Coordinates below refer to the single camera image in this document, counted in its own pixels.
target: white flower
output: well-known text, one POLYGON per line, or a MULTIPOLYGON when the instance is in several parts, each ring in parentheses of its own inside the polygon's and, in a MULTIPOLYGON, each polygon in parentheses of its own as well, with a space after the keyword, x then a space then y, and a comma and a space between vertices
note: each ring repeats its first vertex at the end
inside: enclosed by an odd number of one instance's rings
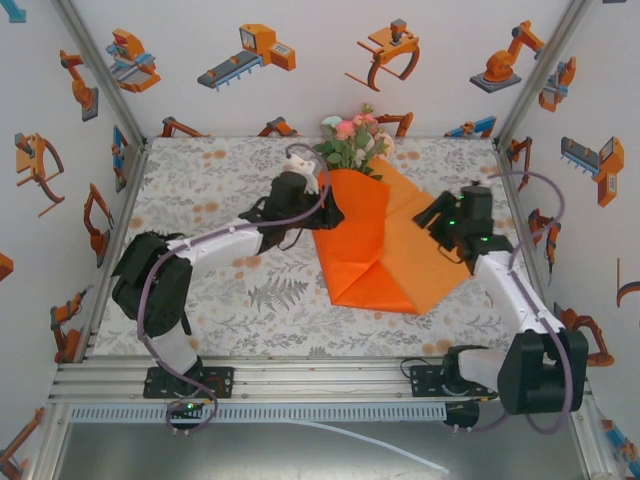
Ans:
POLYGON ((353 161, 356 162, 356 166, 360 168, 362 166, 362 161, 364 160, 365 151, 361 148, 356 150, 356 154, 353 157, 353 161))
POLYGON ((331 128, 336 128, 336 125, 338 125, 340 122, 342 122, 342 119, 337 115, 333 115, 331 117, 325 118, 322 121, 322 125, 329 125, 331 128))
POLYGON ((393 152, 396 149, 396 144, 393 141, 393 138, 391 137, 391 135, 389 135, 387 132, 381 133, 380 138, 383 139, 384 144, 387 146, 386 152, 383 153, 381 157, 387 160, 388 158, 391 158, 391 156, 393 155, 393 152))

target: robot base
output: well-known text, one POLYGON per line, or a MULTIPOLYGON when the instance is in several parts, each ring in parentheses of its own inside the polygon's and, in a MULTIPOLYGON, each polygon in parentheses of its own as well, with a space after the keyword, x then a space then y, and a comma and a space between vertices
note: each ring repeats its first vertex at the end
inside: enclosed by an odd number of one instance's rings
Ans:
MULTIPOLYGON (((231 398, 233 391, 233 368, 231 367, 201 367, 199 383, 210 388, 218 398, 231 398)), ((186 396, 191 385, 186 384, 167 373, 163 368, 151 367, 147 371, 144 381, 144 398, 174 399, 186 396)), ((205 392, 198 392, 193 398, 208 398, 205 392)))
POLYGON ((93 94, 93 105, 91 105, 89 110, 82 109, 83 122, 88 122, 98 116, 98 89, 96 87, 92 88, 91 93, 93 94))
POLYGON ((453 391, 447 388, 442 365, 415 365, 409 368, 414 397, 481 397, 494 399, 498 393, 478 383, 462 380, 453 391))
POLYGON ((515 85, 516 83, 520 83, 522 79, 514 73, 513 75, 511 75, 511 78, 509 80, 505 80, 504 82, 488 82, 484 79, 484 72, 482 72, 471 77, 469 81, 485 92, 493 93, 497 92, 498 90, 510 87, 511 85, 515 85))

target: floor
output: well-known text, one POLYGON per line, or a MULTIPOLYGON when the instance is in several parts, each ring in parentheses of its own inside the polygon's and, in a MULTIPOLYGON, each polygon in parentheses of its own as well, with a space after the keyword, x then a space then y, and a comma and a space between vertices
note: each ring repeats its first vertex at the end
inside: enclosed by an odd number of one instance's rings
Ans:
MULTIPOLYGON (((483 406, 487 424, 497 402, 483 406)), ((541 415, 549 425, 555 415, 541 415)), ((524 416, 486 433, 458 433, 436 422, 337 423, 402 448, 441 472, 361 440, 299 425, 215 424, 193 438, 164 425, 70 427, 56 478, 64 480, 580 480, 586 478, 571 427, 535 433, 524 416)))
MULTIPOLYGON (((148 229, 191 236, 224 225, 268 192, 270 180, 282 171, 286 145, 317 140, 156 139, 126 242, 148 229)), ((489 139, 398 139, 389 161, 433 197, 497 171, 489 139)), ((515 245, 502 184, 494 183, 492 190, 496 233, 515 245)), ((517 263, 522 269, 521 258, 517 263)), ((308 232, 287 253, 272 249, 194 281, 187 315, 192 345, 201 355, 437 355, 452 344, 504 348, 509 341, 499 314, 474 279, 422 316, 332 306, 308 232)), ((147 355, 134 327, 109 299, 93 354, 147 355)))

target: wallpaper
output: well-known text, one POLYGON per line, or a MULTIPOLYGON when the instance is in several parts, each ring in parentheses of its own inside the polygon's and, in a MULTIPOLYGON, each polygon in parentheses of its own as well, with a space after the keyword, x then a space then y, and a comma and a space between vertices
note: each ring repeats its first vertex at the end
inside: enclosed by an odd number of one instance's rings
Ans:
POLYGON ((10 46, 0 80, 2 449, 46 401, 57 363, 73 358, 124 202, 114 159, 122 175, 132 159, 51 2, 0 4, 10 46))
MULTIPOLYGON (((514 168, 530 163, 564 194, 565 215, 539 239, 536 258, 556 315, 589 340, 587 376, 603 415, 624 434, 618 449, 626 437, 640 442, 640 140, 633 113, 640 66, 629 61, 635 52, 626 33, 639 15, 637 2, 593 2, 511 143, 514 168), (608 29, 619 33, 602 35, 608 29)), ((520 199, 531 230, 558 214, 555 195, 533 179, 520 199)))
POLYGON ((313 136, 363 102, 413 112, 410 136, 495 135, 568 4, 74 1, 150 137, 168 116, 217 136, 283 117, 313 136))

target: aluminum frame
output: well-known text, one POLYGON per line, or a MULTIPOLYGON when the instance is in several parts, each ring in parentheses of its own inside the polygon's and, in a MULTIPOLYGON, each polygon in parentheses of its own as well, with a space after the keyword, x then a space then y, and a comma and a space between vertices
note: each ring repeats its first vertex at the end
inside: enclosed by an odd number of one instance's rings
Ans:
MULTIPOLYGON (((127 198, 122 219, 106 260, 105 272, 111 271, 118 259, 126 235, 128 220, 135 204, 136 194, 142 180, 147 155, 143 151, 144 138, 141 130, 124 102, 119 89, 109 75, 91 36, 82 23, 71 0, 51 0, 66 28, 78 44, 82 55, 96 76, 96 80, 116 110, 123 125, 132 136, 137 147, 135 167, 129 180, 127 198)), ((505 149, 523 120, 528 109, 557 61, 561 49, 577 28, 582 16, 593 0, 572 0, 560 24, 547 43, 545 52, 525 84, 500 132, 496 153, 498 164, 503 171, 510 168, 505 149)), ((507 197, 514 213, 516 230, 520 238, 526 237, 527 224, 512 178, 504 179, 507 197)), ((548 292, 533 261, 531 245, 523 249, 525 262, 532 285, 548 303, 548 292)), ((99 285, 98 297, 83 329, 83 337, 74 364, 63 364, 56 374, 49 402, 46 407, 45 422, 42 425, 43 440, 35 442, 27 452, 32 459, 25 480, 52 480, 65 455, 66 439, 74 406, 80 404, 128 404, 152 405, 167 403, 166 400, 150 401, 142 398, 142 384, 146 370, 153 365, 150 357, 100 357, 93 355, 93 344, 110 291, 111 281, 105 274, 99 285)), ((414 399, 409 380, 401 375, 400 359, 394 358, 349 358, 349 359, 308 359, 308 358, 203 358, 208 366, 233 366, 236 370, 234 395, 225 403, 243 404, 285 404, 323 403, 327 406, 343 403, 368 402, 393 405, 417 405, 432 401, 442 402, 442 398, 414 399)), ((439 363, 440 358, 429 359, 439 363)), ((572 429, 576 446, 584 459, 585 474, 593 478, 595 474, 615 475, 615 462, 606 440, 599 434, 599 418, 595 401, 590 391, 585 393, 583 406, 572 414, 572 429)))

